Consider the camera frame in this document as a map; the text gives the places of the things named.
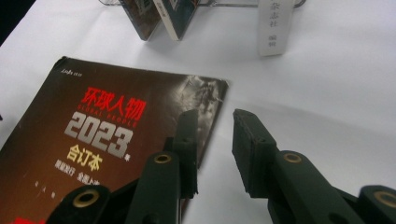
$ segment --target white background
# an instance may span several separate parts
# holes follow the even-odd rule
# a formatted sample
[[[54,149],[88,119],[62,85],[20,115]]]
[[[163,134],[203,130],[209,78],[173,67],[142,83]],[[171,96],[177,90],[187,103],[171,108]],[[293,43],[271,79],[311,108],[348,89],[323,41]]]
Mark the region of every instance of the white background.
[[[231,153],[236,108],[335,187],[355,196],[365,185],[396,189],[396,2],[308,0],[294,10],[287,52],[274,57],[259,56],[258,18],[257,8],[200,7],[182,41],[161,23],[144,42],[122,7],[37,0],[0,48],[0,147],[68,56],[229,81],[185,224],[272,223]]]

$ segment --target black plastic part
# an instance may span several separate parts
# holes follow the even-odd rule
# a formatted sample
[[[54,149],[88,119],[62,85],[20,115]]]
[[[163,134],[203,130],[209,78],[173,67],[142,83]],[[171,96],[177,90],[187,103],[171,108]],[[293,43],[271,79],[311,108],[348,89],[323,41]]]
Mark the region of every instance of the black plastic part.
[[[268,199],[268,211],[271,215],[271,219],[274,224],[296,223],[286,198],[280,196],[283,196],[283,194],[278,194],[276,199]]]
[[[172,151],[175,152],[180,159],[180,198],[182,199],[191,199],[194,194],[198,192],[197,130],[197,110],[189,110],[179,116],[177,132],[172,143]]]
[[[47,224],[96,224],[102,215],[110,192],[103,186],[83,186],[64,197],[52,212]]]
[[[149,157],[125,223],[179,223],[179,181],[179,159],[176,153],[165,151]]]
[[[246,192],[252,198],[267,198],[266,181],[273,164],[276,141],[256,115],[241,109],[233,112],[233,155]]]
[[[335,188],[338,192],[338,194],[340,194],[340,196],[344,199],[344,201],[346,201],[346,203],[357,213],[359,214],[359,210],[358,210],[358,198],[346,193],[343,190],[337,189]]]
[[[110,199],[103,212],[100,224],[123,224],[129,212],[129,206],[134,198],[138,180],[117,189],[110,194]]]
[[[364,223],[306,156],[277,153],[274,176],[297,223]]]
[[[396,223],[396,190],[384,186],[366,186],[361,189],[358,209],[366,223]]]

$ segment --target dark brown magazine cover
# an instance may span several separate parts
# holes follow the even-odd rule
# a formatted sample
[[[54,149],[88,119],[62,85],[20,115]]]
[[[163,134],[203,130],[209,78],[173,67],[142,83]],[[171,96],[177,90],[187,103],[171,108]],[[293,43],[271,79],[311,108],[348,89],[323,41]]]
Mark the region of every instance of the dark brown magazine cover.
[[[178,116],[198,109],[198,160],[219,114],[224,80],[63,57],[0,151],[0,223],[46,220],[83,185],[136,180]]]
[[[161,20],[152,0],[120,0],[129,20],[142,40],[148,40]]]

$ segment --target white table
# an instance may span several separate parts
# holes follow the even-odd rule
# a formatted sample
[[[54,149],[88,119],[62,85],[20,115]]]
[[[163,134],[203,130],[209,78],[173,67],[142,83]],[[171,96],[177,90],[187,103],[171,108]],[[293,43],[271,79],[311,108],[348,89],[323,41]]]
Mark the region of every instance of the white table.
[[[0,147],[65,55],[229,80],[183,223],[272,223],[231,153],[236,108],[258,115],[279,149],[305,154],[335,187],[396,189],[396,2],[308,0],[281,56],[260,57],[257,33],[257,8],[200,7],[182,41],[160,24],[144,42],[121,7],[37,0],[0,48]]]

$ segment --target book spine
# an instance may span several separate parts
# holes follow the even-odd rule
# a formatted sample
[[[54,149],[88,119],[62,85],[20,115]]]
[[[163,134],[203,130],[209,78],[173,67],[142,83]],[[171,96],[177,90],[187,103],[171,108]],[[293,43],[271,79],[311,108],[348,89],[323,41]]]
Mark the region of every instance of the book spine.
[[[172,23],[171,18],[169,17],[169,13],[163,4],[163,0],[154,0],[155,7],[161,15],[161,19],[163,19],[163,24],[165,25],[168,34],[171,36],[173,40],[179,40],[176,34],[175,27]]]
[[[128,5],[125,3],[124,0],[119,0],[120,4],[122,5],[123,9],[126,12],[126,15],[128,16],[129,20],[131,21],[132,25],[134,26],[134,28],[136,29],[137,33],[139,34],[140,39],[142,40],[148,40],[148,38],[146,36],[144,36],[144,34],[141,32],[139,26],[135,23],[134,17],[131,13],[131,11],[128,8]]]

